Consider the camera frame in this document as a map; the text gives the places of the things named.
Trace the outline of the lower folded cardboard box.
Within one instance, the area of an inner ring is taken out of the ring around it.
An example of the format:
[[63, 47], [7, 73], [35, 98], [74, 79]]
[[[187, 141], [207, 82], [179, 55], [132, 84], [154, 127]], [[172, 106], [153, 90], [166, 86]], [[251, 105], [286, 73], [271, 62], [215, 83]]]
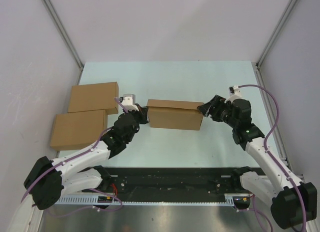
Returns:
[[57, 114], [50, 146], [56, 151], [77, 150], [94, 143], [107, 128], [104, 110]]

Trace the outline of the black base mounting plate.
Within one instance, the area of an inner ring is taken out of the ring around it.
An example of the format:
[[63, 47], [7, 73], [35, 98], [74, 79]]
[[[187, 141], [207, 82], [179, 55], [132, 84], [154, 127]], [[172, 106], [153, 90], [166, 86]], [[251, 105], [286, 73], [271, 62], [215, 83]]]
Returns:
[[117, 189], [206, 189], [210, 192], [246, 192], [240, 185], [241, 168], [105, 168]]

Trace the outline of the upper folded cardboard box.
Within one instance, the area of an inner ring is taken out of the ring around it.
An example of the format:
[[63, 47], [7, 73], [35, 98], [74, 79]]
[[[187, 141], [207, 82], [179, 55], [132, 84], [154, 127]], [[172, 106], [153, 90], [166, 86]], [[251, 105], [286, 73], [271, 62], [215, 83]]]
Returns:
[[117, 114], [119, 105], [115, 97], [118, 96], [117, 82], [72, 86], [68, 112], [105, 110], [108, 115]]

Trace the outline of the folded cardboard box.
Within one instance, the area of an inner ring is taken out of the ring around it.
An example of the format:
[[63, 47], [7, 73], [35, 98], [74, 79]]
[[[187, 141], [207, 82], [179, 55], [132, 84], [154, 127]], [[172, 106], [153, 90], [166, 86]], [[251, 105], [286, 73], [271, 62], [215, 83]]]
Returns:
[[57, 114], [50, 146], [56, 151], [77, 150], [94, 143], [107, 128], [104, 110]]
[[119, 105], [115, 97], [118, 96], [117, 82], [72, 86], [68, 112], [105, 110], [108, 115], [117, 114]]

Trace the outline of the brown cardboard box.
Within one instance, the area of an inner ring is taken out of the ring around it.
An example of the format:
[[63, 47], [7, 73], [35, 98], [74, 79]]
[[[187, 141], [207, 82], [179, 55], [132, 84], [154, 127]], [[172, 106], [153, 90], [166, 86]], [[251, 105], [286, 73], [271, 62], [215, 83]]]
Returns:
[[148, 118], [152, 128], [199, 131], [203, 114], [198, 106], [203, 102], [149, 99]]

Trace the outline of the left aluminium frame post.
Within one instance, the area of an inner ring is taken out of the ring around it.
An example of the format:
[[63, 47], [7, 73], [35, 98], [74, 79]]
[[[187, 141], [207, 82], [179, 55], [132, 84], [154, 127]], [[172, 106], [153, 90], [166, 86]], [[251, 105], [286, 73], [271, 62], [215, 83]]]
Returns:
[[41, 2], [43, 3], [45, 9], [47, 10], [48, 15], [50, 16], [53, 24], [55, 25], [59, 35], [61, 36], [66, 48], [70, 52], [77, 67], [80, 69], [80, 71], [82, 71], [84, 68], [84, 64], [81, 61], [81, 58], [80, 58], [72, 40], [70, 39], [70, 37], [67, 33], [67, 30], [65, 29], [52, 1], [51, 0], [41, 0]]

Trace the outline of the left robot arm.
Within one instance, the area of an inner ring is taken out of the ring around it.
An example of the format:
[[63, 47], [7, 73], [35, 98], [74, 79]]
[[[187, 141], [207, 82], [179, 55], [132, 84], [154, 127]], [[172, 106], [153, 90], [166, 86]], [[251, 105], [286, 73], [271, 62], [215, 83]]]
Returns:
[[53, 206], [62, 196], [89, 189], [104, 192], [111, 185], [110, 175], [97, 163], [111, 159], [123, 150], [147, 124], [148, 107], [135, 104], [133, 109], [119, 115], [112, 127], [104, 130], [93, 144], [64, 158], [38, 159], [23, 185], [23, 198], [32, 196], [40, 210]]

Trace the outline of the right aluminium side rail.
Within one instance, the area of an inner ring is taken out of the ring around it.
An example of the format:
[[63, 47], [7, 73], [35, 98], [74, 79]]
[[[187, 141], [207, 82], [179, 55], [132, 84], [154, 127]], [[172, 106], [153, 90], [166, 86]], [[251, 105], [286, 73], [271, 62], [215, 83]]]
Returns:
[[[263, 88], [266, 89], [266, 85], [265, 82], [263, 80], [262, 77], [262, 73], [260, 71], [260, 67], [258, 68], [256, 66], [255, 62], [252, 62], [252, 68], [254, 71], [254, 75], [257, 81], [257, 84]], [[276, 111], [276, 105], [275, 102], [273, 101], [272, 97], [265, 92], [264, 90], [260, 91], [261, 97], [262, 97], [262, 101], [263, 101], [263, 105], [265, 107], [266, 110], [266, 114], [268, 117], [268, 121], [270, 124], [270, 127], [272, 128], [275, 121], [276, 121], [276, 117], [277, 117], [277, 111]], [[276, 128], [274, 129], [274, 131], [272, 132], [270, 138], [268, 139], [267, 142], [274, 150], [274, 152], [277, 152], [280, 159], [284, 162], [284, 164], [291, 169], [291, 165], [290, 162], [288, 161], [288, 157], [287, 157], [287, 153], [286, 153], [286, 149], [285, 146], [283, 144], [283, 140], [279, 131], [279, 128], [276, 126]]]

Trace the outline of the aluminium frame post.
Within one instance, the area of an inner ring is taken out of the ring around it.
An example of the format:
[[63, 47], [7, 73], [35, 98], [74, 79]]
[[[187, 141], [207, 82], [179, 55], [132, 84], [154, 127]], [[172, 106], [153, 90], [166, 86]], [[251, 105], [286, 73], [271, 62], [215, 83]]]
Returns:
[[51, 0], [41, 0], [41, 2], [43, 3], [45, 9], [47, 10], [48, 15], [50, 16], [53, 24], [55, 25], [59, 35], [61, 36], [66, 48], [70, 52], [77, 67], [80, 69], [80, 71], [82, 71], [84, 68], [84, 64], [81, 61], [81, 58], [80, 58], [72, 40], [70, 39], [70, 37], [67, 33], [67, 30], [65, 29], [52, 1]]
[[296, 5], [298, 4], [299, 0], [289, 0], [288, 4], [285, 7], [284, 12], [282, 13], [279, 21], [277, 22], [270, 38], [268, 39], [261, 55], [259, 56], [258, 60], [256, 61], [255, 65], [259, 68], [264, 60], [266, 59], [267, 55], [270, 53], [273, 45], [277, 41], [279, 35], [281, 34], [282, 30], [284, 29], [287, 21], [289, 20], [293, 10], [295, 9]]

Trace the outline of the right aluminium frame post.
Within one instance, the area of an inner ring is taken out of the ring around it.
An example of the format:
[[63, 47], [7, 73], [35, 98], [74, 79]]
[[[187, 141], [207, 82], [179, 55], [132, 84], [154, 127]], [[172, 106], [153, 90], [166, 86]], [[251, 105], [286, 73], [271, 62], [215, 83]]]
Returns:
[[289, 20], [293, 10], [295, 9], [296, 5], [298, 4], [299, 0], [289, 0], [288, 4], [285, 7], [284, 12], [282, 13], [279, 21], [277, 22], [270, 38], [268, 39], [261, 55], [259, 56], [258, 60], [256, 61], [255, 65], [259, 68], [264, 60], [266, 59], [267, 55], [270, 53], [273, 45], [277, 41], [279, 35], [281, 34], [282, 30], [284, 29], [287, 21]]

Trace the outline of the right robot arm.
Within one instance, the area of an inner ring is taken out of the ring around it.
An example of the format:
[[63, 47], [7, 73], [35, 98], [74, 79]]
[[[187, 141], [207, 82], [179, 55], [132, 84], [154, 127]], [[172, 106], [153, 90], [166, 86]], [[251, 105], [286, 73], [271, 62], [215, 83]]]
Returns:
[[252, 122], [252, 108], [248, 100], [216, 95], [197, 109], [204, 117], [229, 125], [235, 144], [258, 163], [268, 178], [267, 181], [260, 179], [249, 167], [240, 168], [234, 171], [230, 180], [235, 192], [252, 192], [270, 207], [274, 221], [282, 229], [316, 219], [316, 187], [311, 182], [304, 183], [264, 144], [264, 134]]

